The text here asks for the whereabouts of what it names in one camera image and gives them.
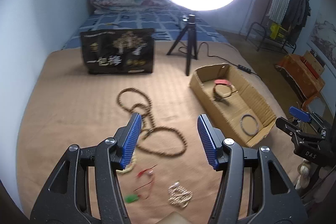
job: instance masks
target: tripod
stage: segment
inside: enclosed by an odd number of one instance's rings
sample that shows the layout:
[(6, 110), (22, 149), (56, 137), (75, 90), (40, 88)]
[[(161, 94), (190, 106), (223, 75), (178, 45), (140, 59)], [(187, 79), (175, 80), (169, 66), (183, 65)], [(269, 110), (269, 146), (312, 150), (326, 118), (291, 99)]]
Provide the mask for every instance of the tripod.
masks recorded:
[(171, 52), (175, 49), (175, 47), (177, 46), (177, 44), (180, 42), (180, 40), (182, 39), (182, 37), (187, 31), (188, 31), (188, 43), (187, 43), (187, 64), (185, 67), (185, 74), (186, 76), (189, 76), (193, 48), (194, 48), (194, 58), (197, 60), (197, 39), (196, 39), (195, 15), (189, 15), (187, 25), (180, 32), (179, 36), (177, 37), (174, 44), (168, 51), (167, 55), (171, 55)]

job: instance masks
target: black package box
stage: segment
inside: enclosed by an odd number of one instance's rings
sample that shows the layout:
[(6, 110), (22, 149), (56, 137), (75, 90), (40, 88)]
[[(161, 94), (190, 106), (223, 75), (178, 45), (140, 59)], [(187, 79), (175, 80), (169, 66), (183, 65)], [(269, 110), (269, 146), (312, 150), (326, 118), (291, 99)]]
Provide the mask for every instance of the black package box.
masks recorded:
[(81, 32), (82, 54), (89, 73), (153, 72), (154, 29)]

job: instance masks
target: metal bolt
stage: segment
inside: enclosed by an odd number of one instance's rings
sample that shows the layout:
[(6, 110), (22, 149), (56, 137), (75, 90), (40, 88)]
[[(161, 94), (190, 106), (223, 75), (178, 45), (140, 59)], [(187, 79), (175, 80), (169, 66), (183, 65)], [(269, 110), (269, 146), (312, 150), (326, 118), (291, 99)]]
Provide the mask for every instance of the metal bolt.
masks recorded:
[(106, 144), (114, 144), (115, 141), (116, 141), (116, 140), (115, 140), (114, 138), (108, 138), (108, 139), (105, 140), (105, 143), (106, 143)]
[(262, 147), (260, 148), (260, 150), (261, 150), (262, 152), (264, 152), (264, 153), (268, 153), (268, 152), (270, 151), (269, 147), (267, 147), (267, 146), (262, 146)]
[(235, 141), (233, 139), (227, 138), (224, 140), (224, 143), (226, 145), (233, 145), (235, 143)]
[(69, 147), (69, 151), (71, 151), (71, 152), (76, 151), (77, 149), (78, 149), (78, 145), (75, 145), (75, 144), (70, 145), (70, 147)]

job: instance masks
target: silver jewelry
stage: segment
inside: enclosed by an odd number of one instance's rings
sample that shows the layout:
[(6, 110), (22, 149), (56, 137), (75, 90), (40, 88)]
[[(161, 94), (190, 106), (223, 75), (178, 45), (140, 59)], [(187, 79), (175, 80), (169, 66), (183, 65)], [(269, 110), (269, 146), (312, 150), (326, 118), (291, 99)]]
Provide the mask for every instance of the silver jewelry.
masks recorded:
[(180, 186), (178, 181), (168, 188), (168, 194), (170, 196), (168, 202), (181, 208), (187, 207), (193, 197), (193, 193)]
[[(256, 129), (256, 131), (255, 131), (254, 133), (252, 133), (252, 134), (249, 133), (249, 132), (247, 132), (247, 131), (244, 129), (244, 127), (243, 127), (243, 120), (244, 120), (245, 117), (251, 117), (251, 118), (255, 121), (255, 125), (256, 125), (257, 129)], [(259, 124), (258, 124), (256, 118), (253, 117), (253, 116), (250, 115), (250, 114), (245, 114), (245, 115), (241, 118), (241, 120), (240, 120), (240, 127), (241, 127), (242, 131), (243, 131), (245, 134), (249, 135), (249, 136), (255, 136), (255, 135), (259, 132)]]

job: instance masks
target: beige fabric surface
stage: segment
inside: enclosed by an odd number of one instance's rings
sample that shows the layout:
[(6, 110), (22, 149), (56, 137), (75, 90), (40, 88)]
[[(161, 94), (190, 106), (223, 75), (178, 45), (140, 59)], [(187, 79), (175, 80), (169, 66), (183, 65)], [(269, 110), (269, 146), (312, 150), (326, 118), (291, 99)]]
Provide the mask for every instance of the beige fabric surface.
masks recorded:
[[(222, 43), (210, 44), (210, 55), (249, 67), (235, 49)], [(138, 172), (157, 166), (151, 196), (126, 205), (132, 223), (155, 223), (173, 211), (194, 224), (207, 223), (221, 172), (215, 172), (207, 163), (196, 127), (197, 117), (204, 110), (189, 88), (190, 77), (184, 74), (185, 58), (178, 53), (166, 56), (171, 45), (171, 42), (156, 43), (154, 72), (148, 75), (88, 75), (79, 48), (50, 54), (26, 108), (18, 138), (17, 179), (26, 215), (30, 215), (42, 186), (69, 145), (97, 145), (126, 125), (129, 114), (117, 106), (116, 96), (124, 88), (135, 87), (151, 97), (157, 125), (178, 128), (186, 136), (188, 149), (174, 159), (135, 150), (135, 169), (119, 175), (123, 195), (146, 182), (146, 177), (137, 181)], [(216, 63), (222, 62), (206, 57), (204, 47), (199, 60), (192, 60), (192, 70)], [(254, 75), (246, 74), (246, 78), (266, 98), (275, 114), (284, 116), (265, 84)], [(127, 106), (142, 101), (137, 95), (128, 94), (124, 94), (122, 100)], [(182, 146), (169, 132), (154, 133), (145, 144), (169, 151)], [(274, 127), (262, 145), (271, 147), (290, 178), (295, 180), (301, 160), (293, 154), (289, 136)], [(98, 217), (93, 181), (90, 177), (91, 206), (93, 215)], [(193, 192), (193, 199), (184, 210), (167, 202), (168, 187), (176, 181)], [(246, 213), (247, 193), (248, 183), (244, 183), (241, 215)]]

